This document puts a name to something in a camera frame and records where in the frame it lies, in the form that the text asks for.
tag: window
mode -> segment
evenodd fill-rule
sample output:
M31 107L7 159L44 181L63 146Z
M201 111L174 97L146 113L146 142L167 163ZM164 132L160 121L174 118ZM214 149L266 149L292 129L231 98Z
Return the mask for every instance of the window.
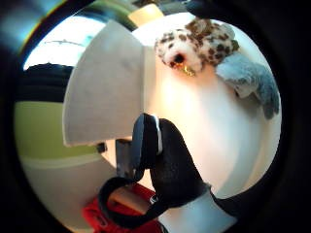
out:
M30 53L23 70L38 64L75 66L91 39L105 23L89 17L68 17Z

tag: stuffed animal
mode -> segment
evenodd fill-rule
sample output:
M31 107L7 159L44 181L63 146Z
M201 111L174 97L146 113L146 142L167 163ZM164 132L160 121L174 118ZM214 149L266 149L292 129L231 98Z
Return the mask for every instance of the stuffed animal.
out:
M155 53L162 62L190 76L203 70L206 63L217 65L238 49L228 24L195 18L185 28L164 33L155 41Z
M273 118L279 113L278 88L271 72L238 52L231 26L219 25L210 19L196 17L176 30L164 33L155 40L155 53L162 62L195 76L206 64L216 67L216 74L231 86L238 97L254 93L263 107L264 116Z
M271 119L279 113L278 87L265 66L252 62L240 52L234 52L216 67L216 74L240 98L254 93L262 104L265 118Z

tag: black border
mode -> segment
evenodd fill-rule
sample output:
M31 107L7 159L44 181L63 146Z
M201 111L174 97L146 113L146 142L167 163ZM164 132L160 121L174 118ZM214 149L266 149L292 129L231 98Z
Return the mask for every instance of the black border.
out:
M21 53L25 57L49 29L91 1L68 1L54 11L33 34ZM14 6L20 1L6 2ZM227 232L304 232L309 228L310 204L310 75L306 3L236 0L250 21L239 26L260 45L276 77L282 100L282 134L270 167L270 182L249 219ZM13 135L13 95L20 56L1 47L1 222L12 232L68 232L38 202L22 174Z

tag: gray plush toy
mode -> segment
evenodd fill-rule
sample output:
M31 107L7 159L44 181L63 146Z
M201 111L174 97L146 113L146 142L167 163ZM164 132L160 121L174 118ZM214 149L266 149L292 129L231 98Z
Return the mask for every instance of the gray plush toy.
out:
M234 52L216 67L216 74L234 88L240 98L255 93L267 119L279 113L278 88L265 66L252 62L240 52Z

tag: plush toy nose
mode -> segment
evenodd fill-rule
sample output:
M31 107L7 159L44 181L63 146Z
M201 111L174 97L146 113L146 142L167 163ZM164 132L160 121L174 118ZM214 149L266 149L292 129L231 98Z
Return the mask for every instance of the plush toy nose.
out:
M180 64L183 63L185 58L181 54L177 54L174 58L174 62Z
M179 67L184 61L185 58L181 54L177 54L175 55L174 60L170 63L170 67L172 68Z

